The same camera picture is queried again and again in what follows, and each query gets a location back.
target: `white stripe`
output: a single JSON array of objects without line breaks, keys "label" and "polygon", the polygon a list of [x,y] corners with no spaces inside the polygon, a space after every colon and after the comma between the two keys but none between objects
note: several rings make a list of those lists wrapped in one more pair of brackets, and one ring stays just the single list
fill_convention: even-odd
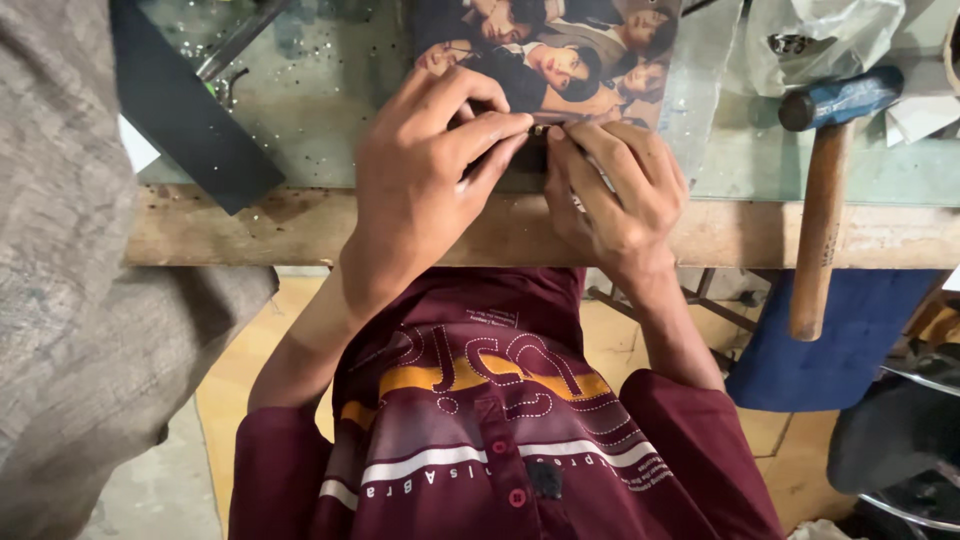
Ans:
[{"label": "white stripe", "polygon": [[[656,452],[652,444],[643,442],[623,454],[611,455],[600,450],[600,447],[593,441],[588,440],[554,444],[520,445],[519,450],[520,456],[522,457],[526,457],[527,455],[597,454],[603,457],[613,467],[629,467],[640,461],[645,455]],[[364,471],[363,479],[360,480],[360,485],[377,480],[402,479],[427,465],[452,465],[470,460],[486,463],[487,453],[475,450],[469,446],[432,448],[424,450],[399,463],[377,463],[367,467],[367,470]]]},{"label": "white stripe", "polygon": [[452,465],[475,459],[481,463],[487,462],[487,453],[482,450],[475,450],[469,446],[458,446],[456,448],[431,448],[414,455],[406,461],[399,463],[377,463],[367,467],[363,472],[363,479],[360,485],[375,480],[396,480],[413,473],[421,467],[427,465]]},{"label": "white stripe", "polygon": [[525,444],[520,446],[520,455],[571,455],[571,454],[599,454],[614,467],[629,467],[640,461],[647,454],[656,452],[654,445],[640,443],[623,454],[610,455],[600,450],[593,441],[579,440],[557,444]]},{"label": "white stripe", "polygon": [[354,512],[357,509],[357,496],[350,493],[350,490],[339,480],[325,480],[324,484],[320,486],[320,497],[324,495],[333,497]]}]

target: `poster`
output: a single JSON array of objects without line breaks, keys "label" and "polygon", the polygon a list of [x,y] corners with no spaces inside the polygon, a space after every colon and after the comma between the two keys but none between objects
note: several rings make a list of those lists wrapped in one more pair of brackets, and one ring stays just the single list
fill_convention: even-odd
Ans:
[{"label": "poster", "polygon": [[416,63],[497,80],[538,123],[656,128],[680,0],[417,0]]}]

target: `hammer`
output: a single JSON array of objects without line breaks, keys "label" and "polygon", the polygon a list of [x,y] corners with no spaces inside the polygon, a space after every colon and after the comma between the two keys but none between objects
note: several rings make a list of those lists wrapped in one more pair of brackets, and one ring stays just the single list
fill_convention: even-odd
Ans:
[{"label": "hammer", "polygon": [[809,86],[783,98],[779,117],[784,128],[791,132],[817,130],[806,175],[800,249],[790,298],[790,335],[794,339],[815,341],[823,329],[853,120],[889,106],[902,91],[903,74],[888,65],[845,81]]}]

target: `wooden hammer handle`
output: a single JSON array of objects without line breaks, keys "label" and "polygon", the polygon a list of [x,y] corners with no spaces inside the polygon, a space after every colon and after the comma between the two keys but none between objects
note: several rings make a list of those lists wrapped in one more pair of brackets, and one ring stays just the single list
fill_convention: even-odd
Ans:
[{"label": "wooden hammer handle", "polygon": [[853,122],[819,128],[813,140],[790,298],[790,335],[801,341],[816,340],[823,329],[852,141]]}]

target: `gray cloth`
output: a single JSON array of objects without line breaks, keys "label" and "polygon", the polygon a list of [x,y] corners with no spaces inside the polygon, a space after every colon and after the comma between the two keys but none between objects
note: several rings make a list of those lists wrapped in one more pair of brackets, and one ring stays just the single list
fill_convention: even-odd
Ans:
[{"label": "gray cloth", "polygon": [[136,184],[106,0],[0,4],[0,538],[72,538],[276,292],[124,268]]}]

